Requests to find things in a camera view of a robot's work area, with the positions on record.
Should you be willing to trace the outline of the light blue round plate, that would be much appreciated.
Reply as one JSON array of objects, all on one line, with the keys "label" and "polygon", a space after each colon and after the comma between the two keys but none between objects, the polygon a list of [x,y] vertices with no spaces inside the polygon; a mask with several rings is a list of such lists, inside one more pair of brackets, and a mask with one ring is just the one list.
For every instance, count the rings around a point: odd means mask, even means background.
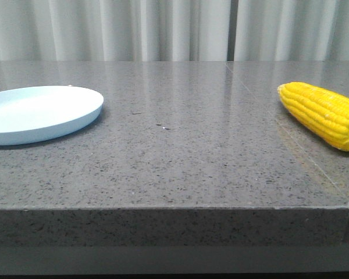
[{"label": "light blue round plate", "polygon": [[51,140],[78,131],[100,114],[103,96],[73,86],[39,86],[0,92],[0,146]]}]

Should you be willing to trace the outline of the yellow corn cob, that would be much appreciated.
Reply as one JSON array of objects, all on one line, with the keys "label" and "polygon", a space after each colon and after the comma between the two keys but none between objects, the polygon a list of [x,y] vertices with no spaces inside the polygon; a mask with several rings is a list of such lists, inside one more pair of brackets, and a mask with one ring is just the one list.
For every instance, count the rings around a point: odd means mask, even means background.
[{"label": "yellow corn cob", "polygon": [[303,82],[278,86],[283,106],[329,145],[349,152],[349,98]]}]

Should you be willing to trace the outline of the white pleated curtain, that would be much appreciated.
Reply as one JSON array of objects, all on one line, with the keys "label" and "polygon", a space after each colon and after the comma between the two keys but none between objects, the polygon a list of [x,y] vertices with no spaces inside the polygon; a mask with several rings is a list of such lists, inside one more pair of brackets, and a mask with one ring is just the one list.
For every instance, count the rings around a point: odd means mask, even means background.
[{"label": "white pleated curtain", "polygon": [[349,1],[0,1],[0,60],[349,60]]}]

